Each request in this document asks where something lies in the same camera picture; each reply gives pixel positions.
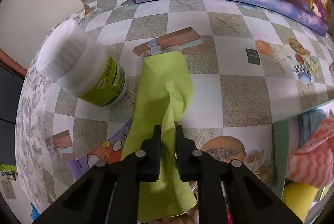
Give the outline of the purple cartoon snack packet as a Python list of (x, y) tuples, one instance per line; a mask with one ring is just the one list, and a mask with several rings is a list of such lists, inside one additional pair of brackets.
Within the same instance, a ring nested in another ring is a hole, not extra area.
[(128, 120), (120, 130), (93, 149), (87, 155), (67, 162), (75, 180), (81, 178), (97, 161), (104, 160), (113, 164), (121, 159), (123, 147), (129, 134), (132, 120)]

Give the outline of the yellow sponge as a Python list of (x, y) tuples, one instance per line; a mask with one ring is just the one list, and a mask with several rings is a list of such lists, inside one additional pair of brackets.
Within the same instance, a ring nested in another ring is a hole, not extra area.
[(284, 187), (282, 201), (305, 223), (317, 192), (317, 188), (308, 184), (290, 182)]

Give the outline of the pink white zigzag towel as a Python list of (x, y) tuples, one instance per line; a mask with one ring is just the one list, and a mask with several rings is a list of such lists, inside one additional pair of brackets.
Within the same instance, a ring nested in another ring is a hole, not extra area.
[(325, 117), (305, 145), (289, 156), (286, 178), (318, 189), (333, 182), (332, 117)]

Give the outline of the blue face mask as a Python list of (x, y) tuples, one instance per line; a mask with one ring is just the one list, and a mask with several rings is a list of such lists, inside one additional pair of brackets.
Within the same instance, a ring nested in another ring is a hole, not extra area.
[(321, 121), (326, 117), (326, 113), (321, 109), (315, 109), (302, 114), (299, 117), (300, 148), (305, 145), (314, 134)]

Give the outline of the lime green cloth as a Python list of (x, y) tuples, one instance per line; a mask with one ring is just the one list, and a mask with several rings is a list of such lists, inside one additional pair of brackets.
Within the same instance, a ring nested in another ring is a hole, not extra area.
[(161, 126), (162, 148), (159, 179), (140, 185), (139, 222), (182, 215), (196, 205), (189, 184), (180, 179), (175, 157), (176, 123), (184, 117), (193, 95), (183, 54), (169, 52), (144, 59), (134, 118), (121, 157), (139, 150), (156, 125)]

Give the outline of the teal shallow box tray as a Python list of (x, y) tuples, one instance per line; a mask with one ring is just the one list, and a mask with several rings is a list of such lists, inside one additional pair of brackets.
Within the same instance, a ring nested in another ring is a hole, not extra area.
[(273, 124), (272, 191), (303, 223), (315, 223), (333, 196), (333, 101)]

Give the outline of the grey floral bedsheet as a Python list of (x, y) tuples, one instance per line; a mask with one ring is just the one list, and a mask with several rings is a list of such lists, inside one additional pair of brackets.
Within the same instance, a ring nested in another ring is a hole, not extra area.
[(31, 63), (16, 115), (15, 158), (22, 190), (39, 211), (44, 211), (74, 183), (65, 160), (59, 152), (48, 150), (46, 139), (67, 130), (75, 157), (91, 149), (79, 134), (84, 119), (78, 116), (78, 111), (84, 104), (42, 76), (35, 63)]

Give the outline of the white green pill bottle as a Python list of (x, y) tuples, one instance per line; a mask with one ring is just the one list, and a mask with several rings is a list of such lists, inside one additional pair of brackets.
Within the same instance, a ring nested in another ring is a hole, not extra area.
[(115, 105), (127, 89), (122, 67), (102, 44), (89, 42), (73, 19), (48, 36), (37, 55), (36, 69), (69, 95), (97, 107)]

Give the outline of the checkered patterned tablecloth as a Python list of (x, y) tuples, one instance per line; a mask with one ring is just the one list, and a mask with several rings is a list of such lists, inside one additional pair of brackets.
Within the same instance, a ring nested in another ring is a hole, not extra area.
[(194, 97), (181, 123), (198, 146), (217, 136), (236, 137), (247, 152), (263, 152), (250, 161), (257, 168), (272, 158), (274, 122), (333, 98), (333, 39), (278, 13), (225, 0), (80, 1), (93, 12), (72, 18), (90, 42), (106, 48), (128, 81), (115, 106), (84, 101), (78, 111), (84, 119), (79, 134), (90, 151), (133, 116), (143, 63), (133, 49), (186, 27), (208, 44), (185, 57)]

